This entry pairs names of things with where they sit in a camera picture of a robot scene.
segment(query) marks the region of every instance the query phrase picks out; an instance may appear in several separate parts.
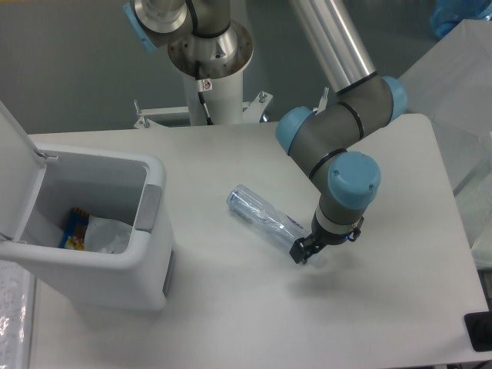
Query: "table surface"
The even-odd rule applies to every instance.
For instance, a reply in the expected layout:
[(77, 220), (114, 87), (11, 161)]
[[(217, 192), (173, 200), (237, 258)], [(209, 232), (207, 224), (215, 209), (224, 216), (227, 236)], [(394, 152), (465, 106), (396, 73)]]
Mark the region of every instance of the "table surface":
[(404, 115), (357, 143), (381, 168), (353, 244), (318, 265), (228, 211), (238, 184), (309, 225), (319, 194), (275, 124), (33, 136), (158, 156), (176, 237), (168, 304), (73, 304), (38, 283), (31, 368), (383, 368), (481, 361), (463, 316), (487, 304), (431, 123)]

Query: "clear plastic bottle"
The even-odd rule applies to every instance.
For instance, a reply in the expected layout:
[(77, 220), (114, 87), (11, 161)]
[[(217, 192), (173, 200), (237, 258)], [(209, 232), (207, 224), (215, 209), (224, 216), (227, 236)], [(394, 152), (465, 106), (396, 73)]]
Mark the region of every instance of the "clear plastic bottle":
[(272, 237), (280, 246), (291, 249), (299, 238), (306, 238), (310, 231), (244, 185), (238, 185), (228, 196), (229, 209), (256, 229)]
[(430, 17), (434, 34), (443, 38), (463, 19), (492, 19), (492, 0), (437, 0)]

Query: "white trash bin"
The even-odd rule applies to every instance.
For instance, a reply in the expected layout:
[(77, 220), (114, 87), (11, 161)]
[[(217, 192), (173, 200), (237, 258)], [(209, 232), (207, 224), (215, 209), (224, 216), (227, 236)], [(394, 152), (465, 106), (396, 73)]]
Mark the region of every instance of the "white trash bin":
[[(164, 307), (174, 235), (155, 157), (63, 145), (36, 147), (0, 102), (0, 259), (73, 301)], [(58, 248), (73, 208), (132, 224), (120, 254)]]

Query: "silver metal tube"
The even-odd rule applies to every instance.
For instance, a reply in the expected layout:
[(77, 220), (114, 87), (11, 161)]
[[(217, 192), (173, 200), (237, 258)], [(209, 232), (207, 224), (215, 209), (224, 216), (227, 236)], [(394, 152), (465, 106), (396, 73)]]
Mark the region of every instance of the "silver metal tube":
[(291, 0), (291, 5), (335, 91), (376, 71), (342, 1)]

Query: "trash bin lid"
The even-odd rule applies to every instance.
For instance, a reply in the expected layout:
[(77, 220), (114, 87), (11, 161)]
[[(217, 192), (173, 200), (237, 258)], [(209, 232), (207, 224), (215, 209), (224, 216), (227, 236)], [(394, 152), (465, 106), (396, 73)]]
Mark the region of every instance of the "trash bin lid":
[(20, 240), (38, 197), (46, 160), (0, 101), (0, 243)]

